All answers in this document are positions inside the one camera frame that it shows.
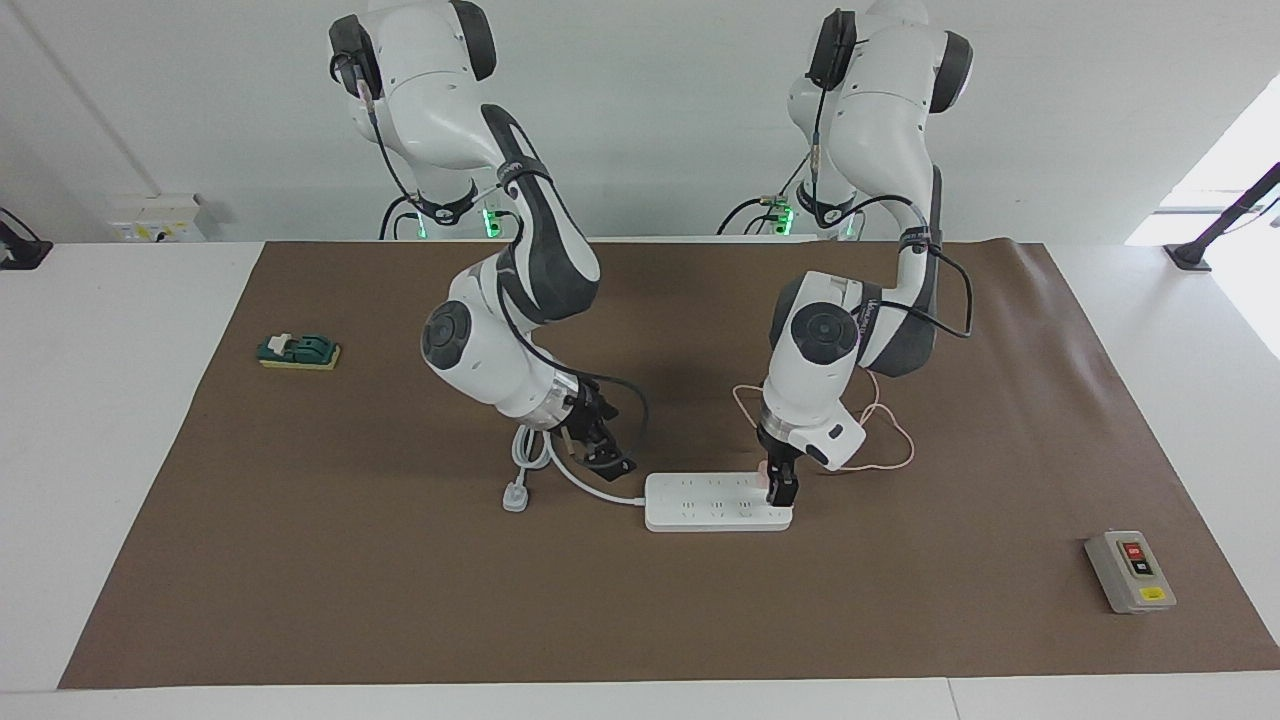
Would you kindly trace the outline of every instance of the table surface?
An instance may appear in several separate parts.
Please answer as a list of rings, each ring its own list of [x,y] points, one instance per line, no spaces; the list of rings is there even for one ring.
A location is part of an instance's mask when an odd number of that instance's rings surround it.
[[[1148,717],[1280,710],[1280,673],[54,692],[261,243],[59,246],[0,274],[0,717]],[[1280,360],[1158,249],[1051,255],[1275,637]]]

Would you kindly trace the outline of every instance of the power strip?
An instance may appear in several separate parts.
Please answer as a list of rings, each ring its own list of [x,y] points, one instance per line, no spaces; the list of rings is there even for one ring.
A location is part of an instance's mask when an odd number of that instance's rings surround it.
[[[644,524],[655,533],[762,533],[791,527],[791,509],[765,501],[759,473],[654,473]]]

